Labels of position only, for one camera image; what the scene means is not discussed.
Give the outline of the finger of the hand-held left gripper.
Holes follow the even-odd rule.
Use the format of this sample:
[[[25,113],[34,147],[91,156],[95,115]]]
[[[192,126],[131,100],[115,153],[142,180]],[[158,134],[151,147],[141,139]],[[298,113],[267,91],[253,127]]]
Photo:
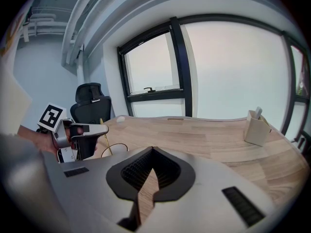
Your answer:
[[[69,125],[70,139],[71,141],[77,141],[78,138],[93,138],[100,137],[107,134],[109,128],[104,124],[78,124],[72,123]]]

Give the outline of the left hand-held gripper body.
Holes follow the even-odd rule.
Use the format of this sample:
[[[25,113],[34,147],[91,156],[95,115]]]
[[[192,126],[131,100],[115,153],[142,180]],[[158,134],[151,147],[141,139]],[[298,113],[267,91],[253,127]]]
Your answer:
[[[65,108],[48,103],[37,124],[51,134],[58,162],[81,161],[94,155],[98,135],[90,124],[68,118]]]

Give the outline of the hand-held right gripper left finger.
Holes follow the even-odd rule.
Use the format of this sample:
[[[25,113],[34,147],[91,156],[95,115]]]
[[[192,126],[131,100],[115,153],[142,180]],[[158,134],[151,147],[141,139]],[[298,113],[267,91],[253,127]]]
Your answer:
[[[51,233],[151,233],[140,220],[138,193],[149,176],[153,149],[80,162],[41,156],[44,228]]]

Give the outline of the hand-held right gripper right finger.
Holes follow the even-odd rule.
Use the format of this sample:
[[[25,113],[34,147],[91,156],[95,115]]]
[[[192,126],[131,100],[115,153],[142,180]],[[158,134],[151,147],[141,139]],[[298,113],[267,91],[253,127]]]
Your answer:
[[[138,233],[268,233],[276,206],[267,193],[223,163],[164,149],[195,172],[179,199],[156,202]]]

